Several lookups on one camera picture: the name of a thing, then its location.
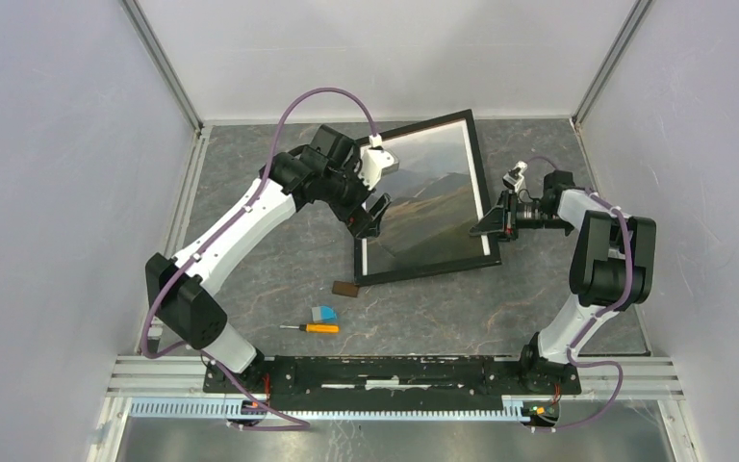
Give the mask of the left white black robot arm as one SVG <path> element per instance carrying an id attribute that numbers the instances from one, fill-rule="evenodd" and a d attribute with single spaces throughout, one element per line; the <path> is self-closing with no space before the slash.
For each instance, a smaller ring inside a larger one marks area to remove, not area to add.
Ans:
<path id="1" fill-rule="evenodd" d="M 244 196 L 199 238 L 172 257 L 156 253 L 147 261 L 147 318 L 225 367 L 239 391 L 256 390 L 264 379 L 261 353 L 216 301 L 221 285 L 264 237 L 308 204 L 325 203 L 355 239 L 377 237 L 391 199 L 383 193 L 368 200 L 397 169 L 380 136 L 362 146 L 320 126 L 310 142 L 272 155 Z"/>

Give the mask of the black picture frame with photo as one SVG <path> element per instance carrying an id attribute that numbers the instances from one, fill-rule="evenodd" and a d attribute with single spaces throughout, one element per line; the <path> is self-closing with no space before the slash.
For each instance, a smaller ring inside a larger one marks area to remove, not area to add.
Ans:
<path id="1" fill-rule="evenodd" d="M 474 115 L 466 109 L 382 132 L 398 159 L 371 196 L 391 199 L 376 238 L 354 244 L 360 287 L 498 266 L 498 244 L 473 236 L 492 206 Z"/>

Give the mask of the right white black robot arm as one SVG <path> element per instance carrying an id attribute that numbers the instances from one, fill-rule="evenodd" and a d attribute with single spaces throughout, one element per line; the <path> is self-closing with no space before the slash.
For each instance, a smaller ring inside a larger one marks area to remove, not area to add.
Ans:
<path id="1" fill-rule="evenodd" d="M 523 199 L 526 168 L 519 163 L 504 176 L 505 189 L 496 205 L 469 233 L 502 242 L 516 240 L 523 230 L 576 234 L 568 277 L 571 294 L 554 320 L 523 347 L 517 367 L 520 385 L 541 393 L 555 381 L 556 372 L 576 367 L 581 347 L 601 326 L 649 297 L 657 224 L 578 187 L 565 170 L 544 177 L 541 197 Z"/>

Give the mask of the small brown wooden block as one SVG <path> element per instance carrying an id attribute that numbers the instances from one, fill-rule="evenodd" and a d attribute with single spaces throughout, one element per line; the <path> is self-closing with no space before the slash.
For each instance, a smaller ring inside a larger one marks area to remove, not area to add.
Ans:
<path id="1" fill-rule="evenodd" d="M 331 293 L 333 295 L 355 298 L 360 293 L 360 287 L 354 283 L 346 281 L 334 281 Z"/>

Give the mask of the orange handled screwdriver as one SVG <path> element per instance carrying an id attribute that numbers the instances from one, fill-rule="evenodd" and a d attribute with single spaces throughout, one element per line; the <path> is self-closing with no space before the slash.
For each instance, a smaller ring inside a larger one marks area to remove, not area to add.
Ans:
<path id="1" fill-rule="evenodd" d="M 299 325 L 280 325 L 281 329 L 298 330 L 307 333 L 317 334 L 338 334 L 340 327 L 336 324 L 328 323 L 306 323 Z"/>

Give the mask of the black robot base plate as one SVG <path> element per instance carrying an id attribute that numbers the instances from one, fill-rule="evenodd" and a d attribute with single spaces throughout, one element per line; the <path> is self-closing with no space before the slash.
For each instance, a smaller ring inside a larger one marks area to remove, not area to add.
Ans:
<path id="1" fill-rule="evenodd" d="M 504 397 L 581 393 L 576 368 L 528 372 L 519 359 L 497 356 L 275 356 L 227 378 L 207 368 L 203 390 L 264 394 L 279 411 L 483 411 Z"/>

